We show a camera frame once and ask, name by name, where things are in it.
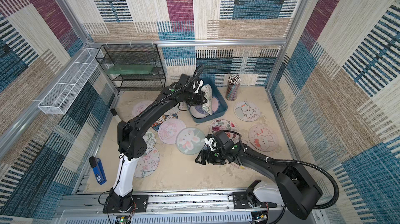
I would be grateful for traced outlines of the pale pink unicorn coaster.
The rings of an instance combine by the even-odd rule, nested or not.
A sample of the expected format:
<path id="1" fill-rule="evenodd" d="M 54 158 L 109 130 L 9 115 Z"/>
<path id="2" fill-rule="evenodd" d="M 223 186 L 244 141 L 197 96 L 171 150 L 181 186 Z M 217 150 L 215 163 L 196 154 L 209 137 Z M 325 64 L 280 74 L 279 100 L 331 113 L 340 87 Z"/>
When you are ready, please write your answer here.
<path id="1" fill-rule="evenodd" d="M 220 106 L 220 102 L 219 102 L 218 98 L 216 98 L 214 96 L 212 98 L 212 114 L 214 114 L 219 109 L 219 106 Z M 190 113 L 193 117 L 198 118 L 198 119 L 203 119 L 203 118 L 210 116 L 202 109 L 202 105 L 191 107 Z"/>

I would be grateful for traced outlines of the green flower outline coaster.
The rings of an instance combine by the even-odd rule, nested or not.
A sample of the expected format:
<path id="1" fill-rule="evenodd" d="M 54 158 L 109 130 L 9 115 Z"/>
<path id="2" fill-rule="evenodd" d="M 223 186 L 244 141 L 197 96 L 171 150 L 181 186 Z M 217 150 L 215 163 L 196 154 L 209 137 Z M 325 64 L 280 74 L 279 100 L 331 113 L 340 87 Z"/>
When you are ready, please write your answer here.
<path id="1" fill-rule="evenodd" d="M 204 93 L 204 98 L 206 99 L 206 102 L 202 105 L 202 109 L 208 114 L 212 115 L 212 98 L 213 98 L 213 93 L 212 93 L 212 88 L 209 84 L 206 84 L 202 87 L 201 92 Z"/>

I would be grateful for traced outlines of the green bunny coaster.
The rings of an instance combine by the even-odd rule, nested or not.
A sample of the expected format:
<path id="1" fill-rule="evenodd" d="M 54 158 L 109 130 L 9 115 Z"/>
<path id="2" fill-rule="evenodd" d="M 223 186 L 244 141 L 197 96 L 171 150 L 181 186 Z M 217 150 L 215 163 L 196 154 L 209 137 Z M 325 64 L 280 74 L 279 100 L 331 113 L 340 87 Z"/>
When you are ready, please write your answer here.
<path id="1" fill-rule="evenodd" d="M 185 155 L 196 155 L 205 146 L 205 137 L 198 128 L 185 128 L 177 135 L 177 149 Z"/>

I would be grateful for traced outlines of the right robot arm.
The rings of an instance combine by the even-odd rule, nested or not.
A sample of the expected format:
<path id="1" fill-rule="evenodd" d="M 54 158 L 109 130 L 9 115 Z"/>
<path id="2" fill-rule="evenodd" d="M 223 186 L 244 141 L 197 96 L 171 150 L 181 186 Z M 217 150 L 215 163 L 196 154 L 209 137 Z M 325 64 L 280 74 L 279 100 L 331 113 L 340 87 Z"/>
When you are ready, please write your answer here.
<path id="1" fill-rule="evenodd" d="M 201 165 L 235 163 L 271 179 L 277 186 L 285 207 L 305 220 L 323 193 L 304 165 L 294 160 L 277 160 L 253 150 L 241 140 L 241 134 L 221 130 L 209 134 L 205 147 L 195 162 Z"/>

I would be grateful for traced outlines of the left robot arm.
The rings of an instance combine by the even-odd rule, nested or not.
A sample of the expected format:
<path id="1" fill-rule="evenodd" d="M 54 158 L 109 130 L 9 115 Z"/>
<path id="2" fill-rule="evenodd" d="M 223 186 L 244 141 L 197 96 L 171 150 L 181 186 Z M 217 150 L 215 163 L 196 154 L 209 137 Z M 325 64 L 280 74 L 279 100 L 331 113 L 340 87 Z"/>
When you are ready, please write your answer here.
<path id="1" fill-rule="evenodd" d="M 117 144 L 120 153 L 117 178 L 109 191 L 103 208 L 104 214 L 129 213 L 134 208 L 133 177 L 147 144 L 144 135 L 167 111 L 180 103 L 188 106 L 206 103 L 200 73 L 192 77 L 182 74 L 179 81 L 163 88 L 158 97 L 133 119 L 117 125 Z"/>

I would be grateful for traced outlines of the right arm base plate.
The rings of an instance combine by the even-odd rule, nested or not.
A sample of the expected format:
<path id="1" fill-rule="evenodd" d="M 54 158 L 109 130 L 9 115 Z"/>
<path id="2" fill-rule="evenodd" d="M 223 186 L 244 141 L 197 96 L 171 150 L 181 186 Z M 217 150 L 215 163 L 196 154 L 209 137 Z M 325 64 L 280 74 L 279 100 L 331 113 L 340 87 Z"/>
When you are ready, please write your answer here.
<path id="1" fill-rule="evenodd" d="M 253 193 L 245 191 L 233 192 L 228 196 L 228 200 L 233 202 L 235 209 L 250 209 L 250 208 L 276 208 L 276 203 L 259 201 Z"/>

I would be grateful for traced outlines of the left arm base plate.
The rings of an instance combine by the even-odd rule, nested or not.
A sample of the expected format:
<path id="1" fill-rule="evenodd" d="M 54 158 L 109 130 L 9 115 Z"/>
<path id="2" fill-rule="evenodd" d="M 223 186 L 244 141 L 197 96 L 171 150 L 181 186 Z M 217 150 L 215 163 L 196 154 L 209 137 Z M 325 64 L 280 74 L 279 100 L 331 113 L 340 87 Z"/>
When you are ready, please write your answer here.
<path id="1" fill-rule="evenodd" d="M 122 198 L 113 193 L 106 199 L 103 214 L 144 213 L 148 202 L 149 195 L 127 195 Z"/>

